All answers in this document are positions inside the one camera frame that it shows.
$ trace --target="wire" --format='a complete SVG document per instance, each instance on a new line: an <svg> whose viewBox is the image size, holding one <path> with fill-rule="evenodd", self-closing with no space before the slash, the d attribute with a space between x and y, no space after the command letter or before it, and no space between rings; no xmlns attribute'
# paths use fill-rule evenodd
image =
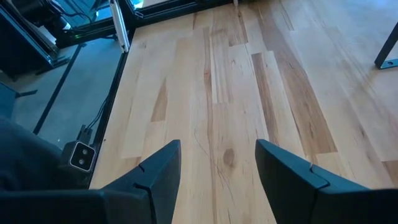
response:
<svg viewBox="0 0 398 224"><path fill-rule="evenodd" d="M99 111L98 111L97 115L95 116L94 120L87 126L86 129L92 128L95 125L95 123L97 123L97 121L100 119L100 116L101 116L101 114L104 111L105 104L106 104L107 100L108 100L108 96L106 96L106 98L105 98L104 102L102 103L101 108L99 109Z"/></svg>
<svg viewBox="0 0 398 224"><path fill-rule="evenodd" d="M86 14L81 13L81 12L76 12L76 13L73 13L73 14L69 14L69 13L66 13L66 12L61 12L61 14L69 16L69 17L84 16L84 17L86 17L89 20L90 24L93 23L93 20L89 16L87 16Z"/></svg>
<svg viewBox="0 0 398 224"><path fill-rule="evenodd" d="M69 14L69 13L65 12L65 10L62 8L61 5L55 4L54 2L51 2L51 5L56 7L60 11L60 14L63 14L63 15L69 16L69 17L84 16L84 17L86 17L89 20L90 24L93 23L93 20L89 16L84 14L84 13L76 12L76 13L73 13L73 14Z"/></svg>

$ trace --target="black plastic part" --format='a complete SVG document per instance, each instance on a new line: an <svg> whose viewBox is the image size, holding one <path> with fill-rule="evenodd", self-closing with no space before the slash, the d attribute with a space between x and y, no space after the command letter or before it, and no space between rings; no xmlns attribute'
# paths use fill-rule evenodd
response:
<svg viewBox="0 0 398 224"><path fill-rule="evenodd" d="M66 31L55 44L60 49L115 34L113 19L107 18Z"/></svg>
<svg viewBox="0 0 398 224"><path fill-rule="evenodd" d="M398 223L398 190L369 190L257 140L262 186L278 224Z"/></svg>
<svg viewBox="0 0 398 224"><path fill-rule="evenodd" d="M40 47L40 49L42 49L46 54L48 54L48 56L50 56L51 59L54 59L52 56L57 54L58 49L54 48L54 46L49 45L39 35L37 35L35 30L33 30L33 28L26 21L25 17L23 17L21 13L14 7L15 5L12 5L9 1L1 1L0 5L23 28L23 30L27 33L27 35L35 41L35 43Z"/></svg>
<svg viewBox="0 0 398 224"><path fill-rule="evenodd" d="M67 63L69 63L69 61L70 61L69 57L60 57L55 60L52 60L48 67L39 70L38 72L36 72L35 75L41 75L45 72L48 72L55 68L61 67L62 65L66 65Z"/></svg>
<svg viewBox="0 0 398 224"><path fill-rule="evenodd" d="M328 182L310 172L309 162L265 140L257 140L256 162L276 222L310 223L317 189Z"/></svg>
<svg viewBox="0 0 398 224"><path fill-rule="evenodd" d="M379 55L377 56L374 64L378 69L392 68L398 66L398 59L387 60L387 56L390 54L392 48L394 48L395 44L398 41L398 23L391 31L390 36L384 43L383 48L380 50Z"/></svg>
<svg viewBox="0 0 398 224"><path fill-rule="evenodd" d="M81 142L77 142L70 158L70 165L90 172L93 165L95 150Z"/></svg>
<svg viewBox="0 0 398 224"><path fill-rule="evenodd" d="M91 134L93 134L93 130L91 128L87 128L83 124L80 128L79 134L77 135L76 141L80 141L86 145L89 145Z"/></svg>
<svg viewBox="0 0 398 224"><path fill-rule="evenodd" d="M181 166L174 140L101 190L1 192L2 223L171 223Z"/></svg>
<svg viewBox="0 0 398 224"><path fill-rule="evenodd" d="M80 145L78 141L66 143L63 147L61 159L55 172L57 181L54 183L55 189L87 189L90 185L90 178L93 175L94 162L98 156L94 149L87 149L91 151L91 156L85 156L83 159L89 165L85 169L78 165L78 160L82 155L82 151L78 150L76 153L76 146Z"/></svg>
<svg viewBox="0 0 398 224"><path fill-rule="evenodd" d="M18 93L16 92L15 98L20 98L23 96L31 96L37 93L37 90L32 90L32 91L26 91L26 92L22 92L22 93Z"/></svg>

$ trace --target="wooden floor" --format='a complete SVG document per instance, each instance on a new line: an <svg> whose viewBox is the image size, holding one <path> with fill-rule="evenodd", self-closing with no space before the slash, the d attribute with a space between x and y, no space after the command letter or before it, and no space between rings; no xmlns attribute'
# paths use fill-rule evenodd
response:
<svg viewBox="0 0 398 224"><path fill-rule="evenodd" d="M139 28L91 187L181 139L174 223L275 223L258 138L398 187L398 69L373 64L397 11L395 0L262 0Z"/></svg>

